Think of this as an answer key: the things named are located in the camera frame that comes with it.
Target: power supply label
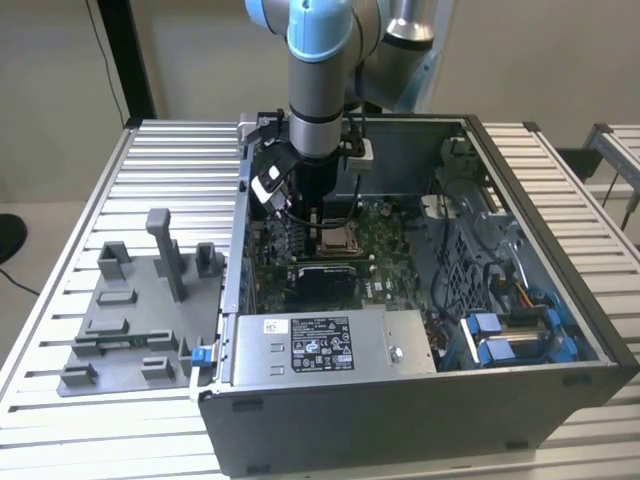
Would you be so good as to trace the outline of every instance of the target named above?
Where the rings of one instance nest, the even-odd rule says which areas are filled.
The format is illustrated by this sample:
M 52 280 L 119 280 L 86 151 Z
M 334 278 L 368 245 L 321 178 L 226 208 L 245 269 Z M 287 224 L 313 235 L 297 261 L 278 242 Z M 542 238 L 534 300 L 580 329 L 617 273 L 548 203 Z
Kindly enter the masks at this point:
M 349 318 L 292 318 L 291 368 L 296 373 L 353 370 Z

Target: slotted aluminum panel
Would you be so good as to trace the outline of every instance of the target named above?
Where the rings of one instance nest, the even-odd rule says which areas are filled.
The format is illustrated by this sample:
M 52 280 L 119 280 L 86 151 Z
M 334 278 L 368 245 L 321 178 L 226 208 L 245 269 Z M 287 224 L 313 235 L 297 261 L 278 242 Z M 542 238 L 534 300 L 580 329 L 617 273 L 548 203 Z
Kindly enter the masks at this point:
M 640 262 L 632 246 L 542 135 L 520 124 L 487 127 L 640 357 Z M 154 254 L 146 239 L 145 214 L 153 206 L 168 206 L 174 212 L 172 235 L 183 251 L 200 239 L 214 238 L 226 254 L 238 165 L 235 124 L 153 121 L 123 135 L 0 374 L 5 387 L 0 401 L 1 478 L 225 478 L 186 389 L 60 398 L 56 387 L 69 354 L 64 342 L 75 336 L 98 279 L 101 242 L 126 238 L 132 255 Z M 595 479 L 630 478 L 637 472 L 640 378 L 605 407 L 574 414 L 536 452 L 357 468 L 309 478 Z

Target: yellow wire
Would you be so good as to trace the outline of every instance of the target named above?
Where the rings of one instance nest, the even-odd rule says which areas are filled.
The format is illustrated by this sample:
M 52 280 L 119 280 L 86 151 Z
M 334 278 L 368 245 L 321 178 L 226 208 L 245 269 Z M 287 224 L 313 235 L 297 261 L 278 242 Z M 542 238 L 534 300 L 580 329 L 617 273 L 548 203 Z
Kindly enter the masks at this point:
M 533 307 L 533 302 L 531 300 L 529 300 L 529 296 L 527 295 L 527 292 L 524 291 L 524 288 L 522 288 L 522 285 L 520 285 L 518 282 L 516 282 L 516 288 L 522 294 L 522 298 L 524 298 L 525 303 L 528 306 Z

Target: black chair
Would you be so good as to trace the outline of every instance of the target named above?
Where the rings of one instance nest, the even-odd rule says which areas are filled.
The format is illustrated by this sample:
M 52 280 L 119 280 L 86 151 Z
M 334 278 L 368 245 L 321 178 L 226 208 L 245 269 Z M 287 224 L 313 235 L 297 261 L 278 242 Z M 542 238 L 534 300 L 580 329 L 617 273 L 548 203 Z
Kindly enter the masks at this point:
M 13 257 L 26 239 L 27 226 L 20 217 L 0 214 L 0 265 Z

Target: motherboard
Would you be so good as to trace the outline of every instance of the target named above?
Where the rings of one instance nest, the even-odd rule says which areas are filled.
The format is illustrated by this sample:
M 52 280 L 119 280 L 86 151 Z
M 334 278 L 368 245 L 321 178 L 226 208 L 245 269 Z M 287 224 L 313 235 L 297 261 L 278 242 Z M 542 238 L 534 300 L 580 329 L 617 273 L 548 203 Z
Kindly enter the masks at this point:
M 412 214 L 390 197 L 368 198 L 343 227 L 324 230 L 304 254 L 304 227 L 286 217 L 254 225 L 256 313 L 426 311 L 405 232 Z

